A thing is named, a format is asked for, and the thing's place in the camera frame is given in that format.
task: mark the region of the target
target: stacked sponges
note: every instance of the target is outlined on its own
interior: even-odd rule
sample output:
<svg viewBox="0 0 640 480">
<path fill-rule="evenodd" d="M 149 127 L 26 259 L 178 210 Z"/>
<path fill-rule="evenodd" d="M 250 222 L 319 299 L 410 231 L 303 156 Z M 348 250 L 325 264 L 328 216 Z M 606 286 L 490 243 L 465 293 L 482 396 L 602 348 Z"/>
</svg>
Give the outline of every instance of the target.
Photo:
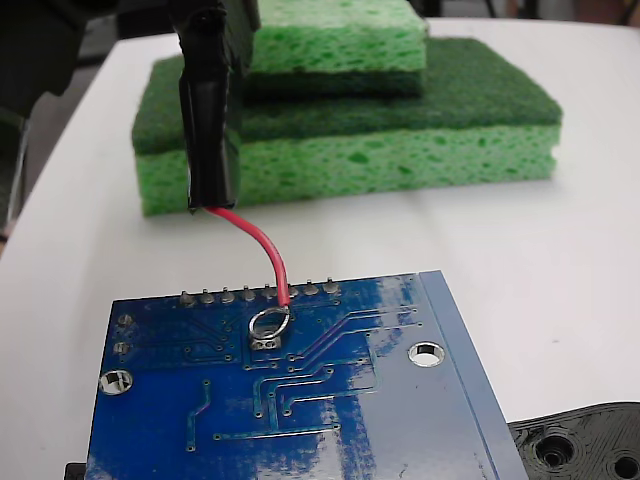
<svg viewBox="0 0 640 480">
<path fill-rule="evenodd" d="M 427 68 L 408 2 L 260 6 L 241 205 L 551 175 L 560 108 L 484 44 L 431 39 Z M 181 68 L 156 64 L 134 126 L 147 215 L 186 208 Z"/>
</svg>

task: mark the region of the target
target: red wire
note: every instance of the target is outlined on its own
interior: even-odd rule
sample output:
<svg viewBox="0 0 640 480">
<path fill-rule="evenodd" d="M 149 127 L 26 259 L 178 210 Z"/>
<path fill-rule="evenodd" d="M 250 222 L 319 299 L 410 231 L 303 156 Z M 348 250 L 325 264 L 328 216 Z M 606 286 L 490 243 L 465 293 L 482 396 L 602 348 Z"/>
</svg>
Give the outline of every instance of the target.
<svg viewBox="0 0 640 480">
<path fill-rule="evenodd" d="M 273 244 L 273 242 L 267 237 L 262 230 L 253 225 L 252 223 L 247 222 L 244 218 L 239 217 L 231 210 L 227 210 L 226 208 L 206 208 L 205 209 L 209 213 L 213 213 L 214 215 L 218 215 L 219 217 L 228 220 L 236 227 L 241 230 L 244 230 L 253 238 L 255 238 L 264 251 L 269 255 L 269 259 L 273 264 L 273 269 L 276 272 L 276 284 L 278 286 L 278 304 L 281 307 L 285 307 L 289 305 L 290 297 L 289 297 L 289 284 L 287 283 L 287 270 L 284 266 L 284 261 L 278 252 L 278 249 Z"/>
</svg>

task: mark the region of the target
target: circuit board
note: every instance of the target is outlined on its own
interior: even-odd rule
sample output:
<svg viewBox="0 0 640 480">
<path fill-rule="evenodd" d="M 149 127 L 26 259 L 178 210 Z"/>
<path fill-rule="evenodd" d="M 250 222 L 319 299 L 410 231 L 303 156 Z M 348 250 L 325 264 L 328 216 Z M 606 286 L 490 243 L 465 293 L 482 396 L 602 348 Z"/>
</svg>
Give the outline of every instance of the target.
<svg viewBox="0 0 640 480">
<path fill-rule="evenodd" d="M 527 478 L 439 272 L 275 293 L 114 302 L 85 478 Z"/>
</svg>

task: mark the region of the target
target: white table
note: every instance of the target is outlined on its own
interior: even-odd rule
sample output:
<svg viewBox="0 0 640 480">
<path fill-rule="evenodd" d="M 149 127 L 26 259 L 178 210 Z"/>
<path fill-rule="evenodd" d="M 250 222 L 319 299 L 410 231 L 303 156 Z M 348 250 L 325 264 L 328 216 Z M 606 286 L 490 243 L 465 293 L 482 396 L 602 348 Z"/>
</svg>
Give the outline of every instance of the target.
<svg viewBox="0 0 640 480">
<path fill-rule="evenodd" d="M 640 33 L 442 20 L 523 68 L 565 111 L 552 181 L 242 211 L 292 282 L 443 270 L 507 421 L 640 401 Z M 0 260 L 0 465 L 84 461 L 111 302 L 273 281 L 205 215 L 143 219 L 130 131 L 174 36 L 120 43 L 56 147 Z"/>
</svg>

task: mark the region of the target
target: screw hole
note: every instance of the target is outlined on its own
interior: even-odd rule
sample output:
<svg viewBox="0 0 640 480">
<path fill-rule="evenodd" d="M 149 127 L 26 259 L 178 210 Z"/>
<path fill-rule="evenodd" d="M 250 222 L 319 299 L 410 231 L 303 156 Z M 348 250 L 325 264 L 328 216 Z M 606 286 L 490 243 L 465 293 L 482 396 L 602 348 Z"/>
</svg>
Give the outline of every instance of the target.
<svg viewBox="0 0 640 480">
<path fill-rule="evenodd" d="M 637 460 L 634 458 L 622 457 L 616 462 L 614 471 L 616 472 L 616 475 L 620 478 L 624 478 L 625 480 L 637 478 L 638 473 L 640 473 L 640 465 L 638 465 Z"/>
<path fill-rule="evenodd" d="M 98 387 L 105 395 L 122 395 L 133 386 L 133 375 L 126 370 L 110 370 L 100 377 Z"/>
<path fill-rule="evenodd" d="M 565 437 L 549 436 L 538 443 L 536 455 L 549 468 L 558 468 L 573 459 L 572 443 Z"/>
<path fill-rule="evenodd" d="M 409 349 L 409 359 L 419 367 L 437 367 L 444 361 L 444 350 L 437 343 L 416 343 Z"/>
</svg>

